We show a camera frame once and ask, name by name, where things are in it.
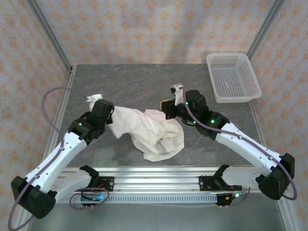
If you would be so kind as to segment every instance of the mesh basket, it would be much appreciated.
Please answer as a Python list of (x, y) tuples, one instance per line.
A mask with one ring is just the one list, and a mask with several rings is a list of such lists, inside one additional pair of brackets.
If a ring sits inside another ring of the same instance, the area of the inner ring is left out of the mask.
[(242, 103), (262, 95), (247, 55), (214, 53), (206, 57), (218, 103)]

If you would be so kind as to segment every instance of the white cloth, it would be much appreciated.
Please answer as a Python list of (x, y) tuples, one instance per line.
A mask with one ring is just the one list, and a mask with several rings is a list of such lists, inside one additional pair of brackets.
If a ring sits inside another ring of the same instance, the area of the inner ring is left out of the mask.
[(137, 109), (116, 106), (112, 121), (109, 127), (114, 136), (120, 138), (129, 133), (146, 160), (166, 160), (184, 148), (183, 128), (175, 119), (166, 120), (163, 112), (145, 110), (142, 113)]

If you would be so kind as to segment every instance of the gray marble surface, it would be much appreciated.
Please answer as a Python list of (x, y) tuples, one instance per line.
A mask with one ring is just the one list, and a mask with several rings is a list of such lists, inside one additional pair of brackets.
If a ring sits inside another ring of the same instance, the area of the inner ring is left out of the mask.
[[(205, 96), (210, 110), (222, 113), (240, 130), (258, 141), (257, 129), (248, 103), (216, 103), (206, 64), (79, 65), (73, 88), (86, 96), (101, 93), (114, 105), (144, 111), (159, 110), (161, 100), (173, 98), (170, 86), (175, 83), (182, 83), (186, 90), (198, 89)], [(72, 121), (88, 110), (88, 103), (71, 93), (61, 131), (66, 132)], [(130, 135), (125, 134), (116, 139), (107, 128), (98, 140), (94, 140), (69, 165), (99, 167), (249, 164), (233, 150), (203, 137), (195, 128), (183, 124), (183, 129), (185, 148), (168, 160), (144, 160), (142, 152), (133, 145)]]

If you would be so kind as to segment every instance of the gray floor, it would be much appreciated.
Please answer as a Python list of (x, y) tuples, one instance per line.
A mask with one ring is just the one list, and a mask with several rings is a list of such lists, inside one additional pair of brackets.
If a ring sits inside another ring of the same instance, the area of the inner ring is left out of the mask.
[(34, 219), (29, 231), (284, 231), (278, 204), (252, 194), (228, 209), (164, 205), (105, 204), (75, 211), (56, 205), (45, 218)]
[[(198, 89), (210, 110), (228, 117), (239, 129), (258, 141), (256, 126), (248, 103), (216, 103), (206, 64), (116, 64), (79, 65), (73, 88), (86, 96), (101, 93), (115, 105), (159, 110), (160, 101), (173, 98), (170, 86), (182, 83), (187, 90)], [(61, 131), (88, 111), (88, 104), (70, 94)], [(203, 137), (192, 127), (183, 125), (185, 148), (169, 160), (150, 162), (125, 134), (116, 139), (107, 131), (79, 153), (70, 166), (219, 166), (247, 165), (231, 149)]]

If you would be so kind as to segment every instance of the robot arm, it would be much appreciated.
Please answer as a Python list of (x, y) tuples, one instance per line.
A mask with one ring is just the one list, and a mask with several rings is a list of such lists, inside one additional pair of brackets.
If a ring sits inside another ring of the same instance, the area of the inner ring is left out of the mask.
[[(205, 97), (198, 90), (189, 90), (185, 93), (185, 105), (182, 88), (181, 84), (171, 86), (171, 92), (175, 95), (175, 99), (161, 102), (161, 110), (166, 114), (166, 119), (180, 117), (183, 123), (195, 126), (202, 135), (233, 149), (258, 168), (259, 175), (255, 181), (258, 183), (259, 189), (269, 198), (279, 200), (290, 181), (273, 159), (277, 160), (293, 178), (294, 158), (288, 153), (281, 156), (279, 153), (269, 150), (241, 132), (222, 114), (210, 111), (206, 105)], [(196, 123), (186, 107), (189, 108), (193, 117), (210, 129)], [(270, 154), (271, 157), (268, 158), (260, 149)], [(219, 177), (224, 179), (223, 174), (219, 174)]]
[[(72, 176), (59, 180), (57, 178), (80, 151), (105, 132), (105, 125), (112, 123), (113, 110), (114, 106), (111, 102), (99, 99), (95, 102), (91, 112), (83, 114), (68, 128), (68, 132), (64, 136), (63, 148), (59, 144), (25, 178), (15, 177), (11, 182), (15, 200), (28, 182), (34, 179), (18, 204), (36, 218), (43, 218), (52, 210), (58, 198), (78, 189), (86, 188), (90, 184), (93, 186), (98, 178), (98, 172), (89, 166), (81, 167)], [(62, 150), (60, 155), (56, 157), (59, 149)]]

